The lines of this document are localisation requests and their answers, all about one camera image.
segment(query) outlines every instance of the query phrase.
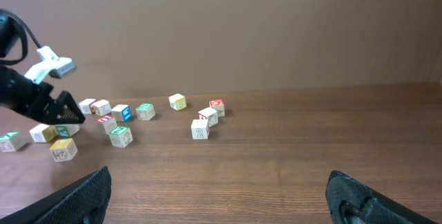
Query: cable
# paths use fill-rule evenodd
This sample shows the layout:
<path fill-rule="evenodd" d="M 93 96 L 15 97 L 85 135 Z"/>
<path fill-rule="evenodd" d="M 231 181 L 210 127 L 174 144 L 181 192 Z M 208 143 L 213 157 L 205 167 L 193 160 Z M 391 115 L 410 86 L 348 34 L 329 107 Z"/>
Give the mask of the cable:
<path fill-rule="evenodd" d="M 37 41 L 37 38 L 35 38 L 32 31 L 30 31 L 29 27 L 25 24 L 25 22 L 23 22 L 16 14 L 10 12 L 9 10 L 0 8 L 0 14 L 1 13 L 6 13 L 7 15 L 9 15 L 9 17 L 13 18 L 17 23 L 23 26 L 26 32 L 29 34 L 30 38 L 34 41 L 34 44 L 37 46 L 37 48 L 41 48 L 40 43 Z"/>

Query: wooden table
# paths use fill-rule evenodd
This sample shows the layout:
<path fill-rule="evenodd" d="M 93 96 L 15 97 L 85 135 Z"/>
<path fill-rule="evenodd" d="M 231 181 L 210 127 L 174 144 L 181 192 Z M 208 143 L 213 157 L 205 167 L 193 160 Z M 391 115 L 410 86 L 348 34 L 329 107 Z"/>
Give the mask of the wooden table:
<path fill-rule="evenodd" d="M 222 98 L 226 117 L 208 140 L 191 122 Z M 442 222 L 442 90 L 437 84 L 300 89 L 111 100 L 154 103 L 152 121 L 133 120 L 134 141 L 111 146 L 88 115 L 70 162 L 50 144 L 0 153 L 5 216 L 107 165 L 113 191 L 105 223 L 331 223 L 325 186 L 338 169 Z M 35 122 L 3 109 L 1 132 Z"/>

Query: blue and white cube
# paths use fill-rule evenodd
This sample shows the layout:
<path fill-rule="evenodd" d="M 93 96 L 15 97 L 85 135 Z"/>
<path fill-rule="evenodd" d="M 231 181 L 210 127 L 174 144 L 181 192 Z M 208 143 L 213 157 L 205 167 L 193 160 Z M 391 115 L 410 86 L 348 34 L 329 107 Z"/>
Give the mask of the blue and white cube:
<path fill-rule="evenodd" d="M 132 118 L 132 112 L 129 105 L 117 105 L 112 108 L 112 116 L 119 122 L 128 122 Z"/>

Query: white cube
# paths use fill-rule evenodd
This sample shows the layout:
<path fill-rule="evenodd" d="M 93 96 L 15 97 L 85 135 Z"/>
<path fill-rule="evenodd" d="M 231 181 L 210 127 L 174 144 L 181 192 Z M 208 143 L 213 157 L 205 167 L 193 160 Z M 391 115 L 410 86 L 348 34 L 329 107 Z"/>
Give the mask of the white cube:
<path fill-rule="evenodd" d="M 97 120 L 100 129 L 106 135 L 117 127 L 117 121 L 111 114 L 107 114 Z"/>
<path fill-rule="evenodd" d="M 215 109 L 207 107 L 199 111 L 198 115 L 200 116 L 200 120 L 208 120 L 210 127 L 218 123 L 218 112 Z"/>
<path fill-rule="evenodd" d="M 49 148 L 55 162 L 69 161 L 77 155 L 77 146 L 72 138 L 66 138 L 55 141 Z"/>
<path fill-rule="evenodd" d="M 218 117 L 224 117 L 226 115 L 224 112 L 224 102 L 222 100 L 211 100 L 209 106 L 218 112 Z"/>
<path fill-rule="evenodd" d="M 209 121 L 208 120 L 193 120 L 192 122 L 192 138 L 193 139 L 208 139 L 209 138 Z"/>
<path fill-rule="evenodd" d="M 48 126 L 47 124 L 39 124 L 32 128 L 29 133 L 34 142 L 47 143 L 57 137 L 55 128 L 53 126 Z"/>
<path fill-rule="evenodd" d="M 94 114 L 94 108 L 92 104 L 96 103 L 96 99 L 85 99 L 78 104 L 83 114 Z"/>
<path fill-rule="evenodd" d="M 150 103 L 143 103 L 136 108 L 137 116 L 139 120 L 151 120 L 155 116 L 155 110 Z"/>
<path fill-rule="evenodd" d="M 169 103 L 171 108 L 175 109 L 176 111 L 185 109 L 187 107 L 186 98 L 179 93 L 169 97 Z"/>
<path fill-rule="evenodd" d="M 97 115 L 104 116 L 111 112 L 111 104 L 107 100 L 99 100 L 96 103 L 92 103 L 94 112 Z"/>
<path fill-rule="evenodd" d="M 0 151 L 18 151 L 25 143 L 26 141 L 21 137 L 19 131 L 11 131 L 0 137 Z"/>
<path fill-rule="evenodd" d="M 131 129 L 129 127 L 116 127 L 109 133 L 112 145 L 119 148 L 124 148 L 133 140 Z"/>
<path fill-rule="evenodd" d="M 80 130 L 79 124 L 56 124 L 55 131 L 60 138 L 72 137 Z"/>
<path fill-rule="evenodd" d="M 132 118 L 132 112 L 129 105 L 118 104 L 116 107 L 112 108 L 112 116 L 117 121 L 128 122 Z"/>

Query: wall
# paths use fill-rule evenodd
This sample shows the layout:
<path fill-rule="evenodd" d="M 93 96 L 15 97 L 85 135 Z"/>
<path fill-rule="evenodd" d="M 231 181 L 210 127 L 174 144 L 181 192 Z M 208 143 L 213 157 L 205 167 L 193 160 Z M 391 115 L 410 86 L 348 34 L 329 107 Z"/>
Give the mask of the wall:
<path fill-rule="evenodd" d="M 84 97 L 393 84 L 442 77 L 442 0 L 0 0 L 72 57 Z M 19 55 L 16 47 L 12 55 Z M 24 73 L 36 53 L 15 68 Z"/>

